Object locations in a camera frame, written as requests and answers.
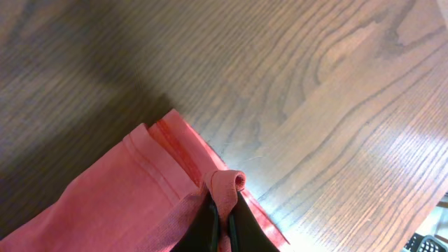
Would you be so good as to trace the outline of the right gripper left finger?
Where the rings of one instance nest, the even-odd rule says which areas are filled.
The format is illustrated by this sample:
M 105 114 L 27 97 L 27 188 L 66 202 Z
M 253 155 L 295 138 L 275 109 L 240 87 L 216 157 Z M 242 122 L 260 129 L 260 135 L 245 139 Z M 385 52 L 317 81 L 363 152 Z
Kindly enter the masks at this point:
M 218 209 L 208 192 L 193 222 L 171 252 L 217 252 L 219 235 Z

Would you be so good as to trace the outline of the right gripper right finger tip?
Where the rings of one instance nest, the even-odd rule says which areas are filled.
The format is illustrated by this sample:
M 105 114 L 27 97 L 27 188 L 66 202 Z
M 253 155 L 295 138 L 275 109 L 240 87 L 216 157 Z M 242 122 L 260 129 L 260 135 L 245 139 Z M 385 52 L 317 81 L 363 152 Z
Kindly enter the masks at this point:
M 259 226 L 240 192 L 228 216 L 228 234 L 231 252 L 279 252 Z

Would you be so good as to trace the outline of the red orange t-shirt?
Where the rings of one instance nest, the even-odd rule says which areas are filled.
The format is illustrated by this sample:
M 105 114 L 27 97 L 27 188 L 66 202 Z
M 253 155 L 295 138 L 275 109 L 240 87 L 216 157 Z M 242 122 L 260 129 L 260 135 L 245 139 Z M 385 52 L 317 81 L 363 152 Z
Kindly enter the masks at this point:
M 291 245 L 177 111 L 139 125 L 76 177 L 46 210 L 1 240 L 2 251 L 171 251 L 207 193 L 218 209 L 218 251 L 231 251 L 228 216 L 243 195 L 279 251 Z

